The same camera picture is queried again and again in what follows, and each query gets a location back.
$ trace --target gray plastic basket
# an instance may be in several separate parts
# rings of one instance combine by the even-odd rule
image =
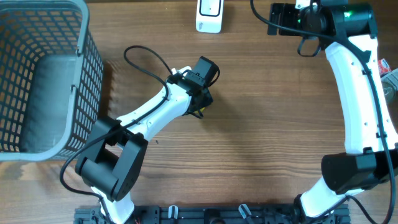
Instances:
[[[0,1],[0,161],[65,159],[97,119],[103,62],[83,0]]]

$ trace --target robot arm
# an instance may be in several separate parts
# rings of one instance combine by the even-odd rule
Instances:
[[[159,108],[124,132],[89,147],[76,164],[75,171],[85,184],[104,198],[114,223],[125,223],[134,211],[130,190],[138,178],[148,142],[173,119],[196,111],[202,115],[200,109],[213,102],[208,87],[220,70],[212,61],[200,57],[193,70],[185,67],[172,71],[166,83],[168,98]],[[88,142],[146,114],[165,97],[164,88],[140,108],[117,120],[110,117],[98,120]],[[122,148],[120,157],[105,149],[105,143]]]
[[[347,195],[356,195],[389,180],[386,152],[381,135],[386,136],[393,161],[397,158],[398,135],[392,125],[377,67],[377,27],[368,4],[349,5],[347,0],[314,1],[313,10],[307,10],[310,0],[293,4],[273,4],[270,21],[281,26],[321,33],[349,42],[367,61],[371,79],[376,86],[385,133],[380,133],[375,96],[367,74],[357,56],[344,45],[321,39],[319,49],[334,71],[345,120],[346,153],[327,155],[322,159],[322,178],[307,192],[295,199],[300,207],[300,223],[333,212],[333,207]],[[269,28],[270,35],[276,35]],[[297,35],[280,30],[280,35]]]

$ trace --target wooden table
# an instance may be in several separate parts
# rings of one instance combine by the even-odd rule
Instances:
[[[267,17],[272,2],[257,1],[256,7]],[[372,4],[380,30],[379,58],[398,67],[398,1]],[[205,119],[178,118],[149,144],[131,192],[136,205],[289,203],[320,178],[325,154],[344,152],[343,114],[324,52],[299,57],[299,38],[267,36],[267,26],[253,16],[248,1],[225,2],[223,30],[215,35],[195,30],[196,1],[89,7],[91,33],[106,63],[103,114],[116,118],[135,110],[161,88],[123,60],[130,45],[154,49],[171,67],[194,66],[203,55],[221,69]],[[148,53],[137,50],[129,57],[166,78],[164,67]],[[396,110],[391,113],[396,117]],[[54,161],[0,163],[0,223],[71,223],[75,208],[95,205],[95,198],[61,186],[61,166]],[[72,167],[65,178],[88,189]],[[359,199],[380,222],[389,185]],[[353,223],[367,223],[350,205]],[[398,222],[397,214],[396,209],[391,223]]]

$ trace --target black cable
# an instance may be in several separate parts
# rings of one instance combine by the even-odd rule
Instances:
[[[181,73],[181,75],[183,76],[185,73],[187,73],[187,72],[189,72],[190,70],[189,69],[186,69],[185,71],[183,71],[182,73]]]
[[[351,196],[351,195],[347,195],[347,198],[352,199],[357,205],[358,207],[361,209],[361,211],[363,212],[363,214],[365,215],[365,217],[372,223],[372,224],[376,224],[376,222],[371,218],[371,216],[369,215],[368,211],[366,211],[366,209],[363,207],[363,205],[361,204],[361,202],[359,202],[358,199],[356,199],[356,197]]]
[[[121,132],[121,131],[124,131],[124,130],[126,130],[127,128],[129,128],[129,127],[131,127],[131,126],[137,124],[140,120],[144,119],[146,116],[150,115],[150,114],[153,113],[155,110],[157,110],[157,109],[167,100],[167,98],[169,97],[169,88],[167,87],[166,82],[164,82],[161,78],[159,78],[157,75],[153,74],[152,72],[149,72],[149,71],[147,71],[147,70],[145,70],[145,69],[139,67],[138,65],[132,63],[132,62],[127,58],[127,52],[128,52],[129,50],[131,50],[131,49],[144,49],[144,50],[148,50],[149,52],[153,53],[153,54],[154,54],[157,58],[159,58],[159,60],[166,66],[167,70],[168,70],[169,73],[172,75],[172,71],[171,71],[171,69],[169,68],[169,66],[166,64],[166,62],[162,59],[162,57],[161,57],[159,54],[157,54],[156,52],[154,52],[152,49],[147,48],[147,47],[144,47],[144,46],[140,46],[140,45],[130,46],[130,47],[128,47],[126,50],[124,50],[124,53],[123,53],[124,59],[126,60],[126,62],[127,62],[129,65],[131,65],[131,66],[133,66],[134,68],[136,68],[136,69],[138,69],[138,70],[140,70],[140,71],[146,73],[147,75],[150,75],[151,77],[154,77],[156,80],[158,80],[159,82],[161,82],[161,84],[162,84],[162,85],[164,86],[164,88],[165,88],[165,96],[163,97],[162,101],[160,101],[160,102],[159,102],[156,106],[154,106],[151,110],[149,110],[148,112],[146,112],[145,114],[143,114],[143,115],[140,116],[139,118],[137,118],[137,119],[131,121],[129,124],[127,124],[127,125],[125,125],[125,126],[123,126],[123,127],[120,127],[120,128],[118,128],[117,130],[112,131],[112,132],[110,132],[110,133],[108,133],[108,134],[104,134],[104,135],[102,135],[101,137],[98,137],[98,138],[92,140],[91,142],[86,143],[85,146],[84,146],[83,148],[77,150],[77,152],[75,152],[73,155],[71,155],[71,156],[65,161],[65,163],[63,164],[63,166],[62,166],[62,168],[61,168],[61,171],[60,171],[60,182],[61,182],[61,184],[62,184],[67,190],[69,190],[69,191],[71,191],[71,192],[73,192],[73,193],[76,193],[76,194],[91,195],[91,196],[98,197],[98,199],[99,199],[99,201],[100,201],[102,207],[104,208],[105,217],[106,217],[107,221],[109,221],[110,223],[111,223],[111,219],[110,219],[110,217],[109,217],[109,212],[108,212],[108,209],[106,208],[106,204],[105,204],[105,202],[104,202],[104,198],[103,198],[100,194],[96,194],[96,193],[94,193],[94,192],[87,192],[87,191],[84,191],[84,190],[77,190],[77,189],[74,189],[74,188],[70,187],[70,186],[65,182],[65,179],[63,178],[63,176],[64,176],[64,174],[65,174],[65,171],[66,171],[68,165],[71,163],[71,161],[74,160],[78,155],[80,155],[84,150],[86,150],[86,149],[88,149],[89,147],[93,146],[93,145],[96,144],[97,142],[100,142],[100,141],[102,141],[102,140],[104,140],[104,139],[106,139],[106,138],[109,138],[109,137],[111,137],[111,136],[114,136],[115,134],[117,134],[117,133],[119,133],[119,132]]]
[[[310,0],[309,8],[310,8],[310,12],[313,13],[313,0]]]
[[[391,156],[390,156],[390,152],[388,149],[388,145],[387,145],[387,140],[386,140],[386,133],[384,131],[384,123],[383,123],[383,118],[382,118],[382,113],[381,113],[381,106],[380,106],[380,101],[379,101],[379,97],[376,91],[376,84],[374,83],[374,80],[372,78],[372,73],[368,67],[368,65],[366,64],[365,60],[363,59],[361,53],[361,50],[359,50],[353,43],[351,43],[348,40],[341,40],[338,39],[336,37],[332,37],[329,35],[324,35],[324,34],[319,34],[319,33],[315,33],[315,32],[309,32],[309,31],[305,31],[305,30],[298,30],[298,29],[293,29],[293,28],[289,28],[289,27],[284,27],[284,26],[280,26],[278,24],[272,23],[270,21],[268,21],[267,19],[263,18],[257,11],[256,8],[254,7],[254,0],[250,0],[250,7],[251,10],[253,12],[253,14],[262,22],[264,22],[265,24],[269,25],[269,26],[273,26],[282,30],[286,30],[289,32],[295,32],[298,34],[302,34],[302,35],[307,35],[307,36],[314,36],[314,37],[318,37],[319,39],[325,39],[325,40],[329,40],[332,42],[337,42],[339,44],[341,44],[342,46],[346,47],[349,51],[351,51],[355,57],[358,58],[359,62],[361,63],[362,67],[364,68],[364,73],[367,76],[368,80],[369,80],[369,84],[371,86],[372,89],[372,94],[373,94],[373,99],[374,99],[374,104],[375,104],[375,108],[376,108],[376,114],[377,114],[377,121],[379,123],[379,130],[380,130],[380,138],[381,138],[381,142],[384,148],[384,152],[386,155],[386,159],[387,159],[387,165],[388,165],[388,169],[389,169],[389,177],[390,177],[390,204],[389,204],[389,208],[387,211],[387,215],[385,217],[385,219],[383,220],[383,224],[389,223],[392,217],[392,213],[394,212],[394,207],[395,207],[395,200],[396,200],[396,180],[395,180],[395,174],[394,174],[394,168],[392,167],[392,161],[391,161]],[[349,198],[345,198],[342,201],[340,201],[339,203],[344,203],[345,201],[347,201]],[[358,205],[361,205],[361,203],[358,200],[355,200],[355,202]],[[373,221],[373,219],[370,218],[370,216],[366,216],[366,218],[368,218],[368,220],[371,223],[375,223]]]
[[[211,87],[214,83],[216,83],[216,81],[217,81],[217,79],[220,77],[220,70],[218,69],[218,71],[217,71],[217,77],[216,77],[216,79],[215,80],[213,80],[213,81],[211,81],[211,83],[209,84],[209,87]]]

